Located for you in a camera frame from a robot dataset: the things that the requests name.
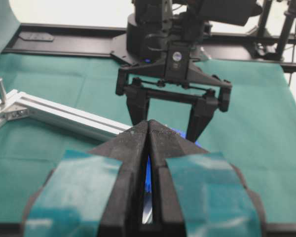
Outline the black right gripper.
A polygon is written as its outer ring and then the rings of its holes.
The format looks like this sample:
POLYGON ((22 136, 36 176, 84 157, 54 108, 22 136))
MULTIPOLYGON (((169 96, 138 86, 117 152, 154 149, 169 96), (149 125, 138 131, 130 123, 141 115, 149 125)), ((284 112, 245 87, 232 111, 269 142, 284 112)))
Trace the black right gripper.
MULTIPOLYGON (((155 83, 158 87, 164 87, 167 83, 179 85, 184 89, 192 88, 192 83, 219 87, 218 108, 222 112, 228 111, 231 82, 204 73, 194 63, 200 58, 193 58, 191 53, 192 50, 187 46, 173 42, 161 59, 155 62, 146 59, 140 64, 122 66, 119 69, 115 92, 117 95, 126 94, 126 104, 133 125, 147 120, 149 98, 140 78, 133 78, 132 83, 129 84, 130 74, 158 78, 159 81, 155 83)), ((207 90, 191 107, 186 133, 187 140, 195 142, 198 139, 211 121, 215 110, 215 91, 207 90)))

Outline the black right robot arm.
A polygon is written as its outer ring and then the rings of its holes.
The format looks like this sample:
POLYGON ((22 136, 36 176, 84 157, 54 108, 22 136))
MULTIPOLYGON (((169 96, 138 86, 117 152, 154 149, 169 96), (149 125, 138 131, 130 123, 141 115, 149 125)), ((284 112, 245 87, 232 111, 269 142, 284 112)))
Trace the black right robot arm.
POLYGON ((232 85, 204 73, 200 44, 210 21, 243 26, 260 15, 254 0, 181 0, 186 11, 173 14, 172 0, 135 0, 126 33, 113 40, 111 55, 121 62, 116 94, 126 95, 133 124, 147 119, 150 99, 191 104, 186 138, 195 142, 216 110, 226 112, 232 85))

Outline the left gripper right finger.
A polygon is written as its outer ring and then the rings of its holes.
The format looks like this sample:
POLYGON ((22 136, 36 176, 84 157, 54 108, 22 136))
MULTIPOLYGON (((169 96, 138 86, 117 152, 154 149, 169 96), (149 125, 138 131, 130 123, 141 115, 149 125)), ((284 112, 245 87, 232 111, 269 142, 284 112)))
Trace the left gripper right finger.
POLYGON ((163 237, 263 237, 265 211, 239 168, 148 123, 153 220, 163 237))

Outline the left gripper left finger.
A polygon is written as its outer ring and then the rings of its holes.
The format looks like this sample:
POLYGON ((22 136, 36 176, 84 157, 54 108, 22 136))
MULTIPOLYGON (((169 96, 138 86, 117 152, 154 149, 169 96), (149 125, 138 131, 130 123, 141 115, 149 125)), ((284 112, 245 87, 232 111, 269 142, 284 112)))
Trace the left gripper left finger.
POLYGON ((26 237, 135 237, 148 152, 143 121, 89 153, 67 151, 27 208, 26 237))

